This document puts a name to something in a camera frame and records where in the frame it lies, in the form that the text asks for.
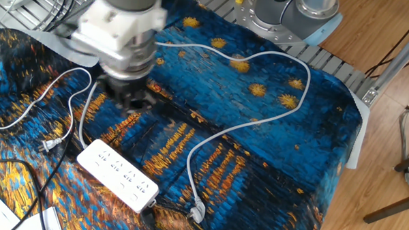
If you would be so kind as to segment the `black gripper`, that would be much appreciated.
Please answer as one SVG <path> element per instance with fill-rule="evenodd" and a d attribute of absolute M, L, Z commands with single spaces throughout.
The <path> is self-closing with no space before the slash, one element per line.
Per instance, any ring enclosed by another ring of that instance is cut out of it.
<path fill-rule="evenodd" d="M 108 97 L 117 103 L 118 109 L 132 110 L 151 110 L 154 105 L 154 99 L 147 91 L 147 77 L 134 79 L 131 81 L 116 79 L 102 75 L 102 89 Z"/>

